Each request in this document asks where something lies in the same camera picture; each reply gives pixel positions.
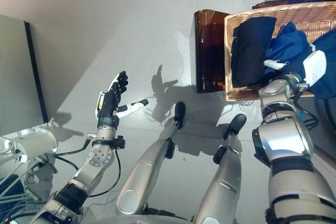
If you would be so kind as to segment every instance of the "wicker basket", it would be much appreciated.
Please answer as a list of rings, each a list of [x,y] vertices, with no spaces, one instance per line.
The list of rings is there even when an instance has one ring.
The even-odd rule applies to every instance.
[[[228,15],[224,23],[225,91],[227,101],[254,100],[258,98],[258,90],[261,86],[233,88],[231,47],[234,39],[234,29],[249,18],[261,16],[277,18],[272,35],[273,38],[278,35],[281,26],[292,21],[298,30],[306,34],[308,42],[314,42],[321,35],[336,28],[336,2],[280,5]],[[312,96],[312,94],[307,92],[304,96]]]

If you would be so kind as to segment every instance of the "blue fabric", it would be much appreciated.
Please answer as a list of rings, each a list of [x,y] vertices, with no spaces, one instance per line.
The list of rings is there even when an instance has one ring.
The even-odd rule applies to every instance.
[[[329,31],[314,41],[316,50],[321,50],[327,60],[325,74],[309,90],[316,99],[330,99],[336,97],[336,29]],[[291,72],[298,73],[302,78],[306,77],[303,61],[311,54],[308,47],[300,55],[292,59],[281,71],[280,74]]]
[[[302,31],[296,30],[295,25],[289,22],[279,33],[278,37],[270,42],[266,50],[267,60],[279,60],[287,62],[305,51],[309,47],[306,35]],[[265,68],[265,74],[275,72],[272,68]]]

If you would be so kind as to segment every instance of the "robotic hand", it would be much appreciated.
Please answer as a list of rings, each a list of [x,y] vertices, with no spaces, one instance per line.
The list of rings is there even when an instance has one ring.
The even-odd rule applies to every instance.
[[[92,143],[86,163],[75,173],[68,184],[46,203],[39,213],[30,221],[42,223],[72,223],[80,209],[100,183],[104,171],[113,163],[115,149],[125,147],[123,136],[116,135],[119,118],[126,116],[148,104],[147,100],[118,107],[121,94],[126,91],[128,76],[123,71],[112,81],[108,92],[100,92],[96,107],[98,119],[96,140]]]
[[[298,117],[296,102],[307,87],[299,82],[287,74],[259,91],[263,121],[252,136],[255,157],[271,168],[266,221],[336,223],[335,196],[311,162],[313,143]]]

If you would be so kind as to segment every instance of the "black cable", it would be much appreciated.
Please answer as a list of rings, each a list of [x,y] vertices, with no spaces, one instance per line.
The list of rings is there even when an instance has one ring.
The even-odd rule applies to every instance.
[[[37,214],[36,212],[28,212],[28,213],[25,213],[25,214],[21,214],[21,215],[16,215],[12,218],[8,218],[7,220],[5,220],[4,224],[10,224],[10,222],[12,220],[15,220],[17,218],[21,218],[21,217],[26,217],[26,216],[34,216],[35,214]]]
[[[45,153],[44,155],[46,155],[46,157],[47,157],[47,163],[49,163],[49,157],[48,157],[47,153]]]
[[[75,154],[75,153],[79,153],[81,151],[84,151],[86,149],[86,147],[88,147],[90,143],[90,139],[86,139],[83,147],[81,149],[72,151],[72,152],[63,152],[63,153],[58,153],[58,154],[54,154],[55,157],[59,157],[59,156],[65,156],[65,155],[71,155],[71,154]]]
[[[62,157],[58,157],[58,156],[56,156],[55,158],[58,159],[58,160],[62,160],[63,162],[65,162],[65,163],[71,165],[73,168],[75,168],[76,170],[78,170],[77,165],[75,165],[73,162],[70,162],[70,161],[68,161],[67,159],[62,158]]]
[[[121,164],[120,164],[120,159],[119,159],[119,155],[118,155],[118,152],[117,152],[117,149],[115,149],[115,156],[117,157],[117,160],[118,160],[118,165],[119,165],[119,174],[118,174],[118,178],[117,180],[115,181],[115,183],[113,184],[113,186],[111,186],[108,190],[106,191],[103,191],[102,193],[99,193],[99,194],[94,194],[94,195],[90,195],[89,198],[92,198],[92,197],[97,197],[97,196],[101,196],[103,194],[107,194],[110,190],[114,189],[114,187],[117,185],[117,183],[119,182],[119,179],[120,179],[120,175],[121,175]]]
[[[12,208],[8,208],[6,210],[1,211],[0,212],[0,216],[1,217],[4,216],[4,218],[2,218],[2,220],[4,220],[8,216],[8,214],[10,213],[10,211],[12,211],[16,206],[22,205],[24,203],[25,202],[23,200],[21,200],[21,201],[17,202]]]
[[[315,128],[318,124],[319,124],[319,119],[317,118],[317,116],[315,116],[313,113],[305,110],[303,107],[301,107],[301,105],[299,105],[297,103],[297,101],[294,102],[294,105],[300,110],[302,111],[303,113],[309,115],[310,117],[312,117],[311,119],[308,119],[308,120],[305,120],[304,123],[305,123],[305,126],[307,128],[307,130],[311,130],[313,128]]]
[[[329,119],[329,122],[334,130],[336,130],[336,122],[334,118],[332,117],[331,110],[330,110],[330,103],[328,99],[324,99],[324,109],[326,110],[327,117]]]
[[[34,205],[42,205],[47,203],[46,201],[42,201],[42,202],[33,202],[33,203],[22,203],[20,205],[14,206],[12,209],[8,210],[8,213],[6,214],[4,219],[8,219],[10,218],[14,213],[18,212],[20,209],[22,209],[23,207],[26,206],[34,206]]]

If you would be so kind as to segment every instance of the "white floor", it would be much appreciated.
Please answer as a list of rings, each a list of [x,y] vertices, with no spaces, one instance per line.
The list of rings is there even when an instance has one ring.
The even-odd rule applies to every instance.
[[[142,111],[121,119],[118,134],[122,176],[108,196],[90,199],[104,203],[118,194],[133,164],[164,128],[174,104],[186,104],[186,126],[174,138],[175,156],[165,160],[149,201],[151,207],[190,219],[216,171],[212,155],[221,143],[218,124],[237,113],[248,121],[239,137],[243,145],[239,223],[265,223],[269,169],[254,157],[251,131],[260,121],[260,103],[233,104],[221,92],[196,94],[191,87],[189,38],[193,14],[199,9],[235,13],[263,0],[0,0],[0,14],[31,22],[38,67],[49,115],[55,118],[59,152],[82,146],[96,130],[93,111],[98,93],[122,70],[129,76],[121,103],[148,98]],[[153,97],[151,79],[163,65],[163,82],[177,80],[165,99]],[[77,165],[87,151],[69,156]],[[53,190],[61,189],[74,170],[56,162],[59,172]],[[117,164],[106,172],[95,193],[114,183]],[[92,206],[83,223],[114,215],[114,203]]]

